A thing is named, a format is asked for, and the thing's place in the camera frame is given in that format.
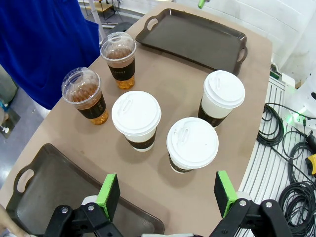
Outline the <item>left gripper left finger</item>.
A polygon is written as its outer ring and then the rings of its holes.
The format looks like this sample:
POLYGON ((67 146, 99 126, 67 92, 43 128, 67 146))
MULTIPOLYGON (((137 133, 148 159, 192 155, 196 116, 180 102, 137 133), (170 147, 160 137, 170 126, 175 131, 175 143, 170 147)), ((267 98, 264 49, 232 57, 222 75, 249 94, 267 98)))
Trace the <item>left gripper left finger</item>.
POLYGON ((82 204, 77 209, 67 205, 55 208, 44 233, 45 237, 121 237, 122 233, 113 224, 120 197, 117 175, 108 174, 97 195, 96 201, 82 204))

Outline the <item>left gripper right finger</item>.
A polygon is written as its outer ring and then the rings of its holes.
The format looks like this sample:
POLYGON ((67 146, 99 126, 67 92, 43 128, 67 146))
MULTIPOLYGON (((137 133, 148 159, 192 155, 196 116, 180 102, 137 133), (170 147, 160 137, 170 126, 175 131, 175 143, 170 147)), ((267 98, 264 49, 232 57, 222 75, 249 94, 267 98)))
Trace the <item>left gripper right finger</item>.
POLYGON ((233 237, 239 229, 251 230, 255 237, 291 237, 283 211, 273 199, 256 204, 238 198, 226 171, 217 171, 214 194, 222 220, 211 237, 233 237))

